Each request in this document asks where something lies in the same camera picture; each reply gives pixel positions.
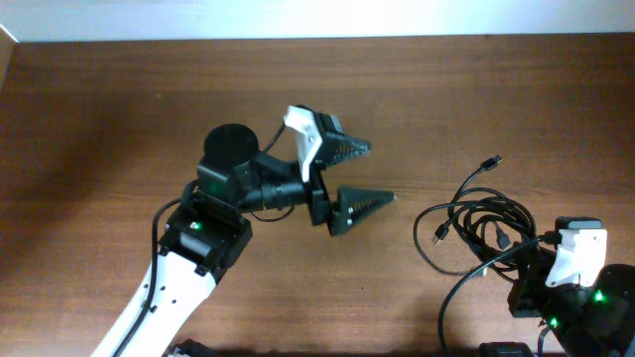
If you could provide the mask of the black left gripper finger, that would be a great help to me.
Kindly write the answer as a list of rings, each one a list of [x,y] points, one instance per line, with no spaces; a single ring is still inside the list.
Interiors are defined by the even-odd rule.
[[[321,146],[321,161],[326,167],[368,155],[371,143],[344,134],[328,134]]]
[[[363,219],[390,204],[396,198],[393,191],[361,189],[348,186],[337,190],[337,200],[331,205],[328,230],[331,236],[344,235]]]

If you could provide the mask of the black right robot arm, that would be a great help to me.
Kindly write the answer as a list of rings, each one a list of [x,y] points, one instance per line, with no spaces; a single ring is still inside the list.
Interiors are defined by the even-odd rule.
[[[519,277],[507,298],[516,318],[539,317],[569,356],[634,354],[634,267],[604,266],[594,283],[551,287],[556,255],[533,248],[514,258]]]

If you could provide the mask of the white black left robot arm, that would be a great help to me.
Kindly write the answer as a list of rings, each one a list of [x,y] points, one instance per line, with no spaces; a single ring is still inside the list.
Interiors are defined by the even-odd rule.
[[[203,143],[197,176],[161,206],[151,228],[151,261],[137,291],[94,350],[96,356],[161,356],[238,261],[251,222],[268,210],[287,218],[308,209],[313,226],[340,236],[391,203],[389,190],[340,187],[331,198],[321,176],[332,163],[366,154],[368,142],[326,129],[318,162],[302,173],[261,148],[247,126],[224,124]]]

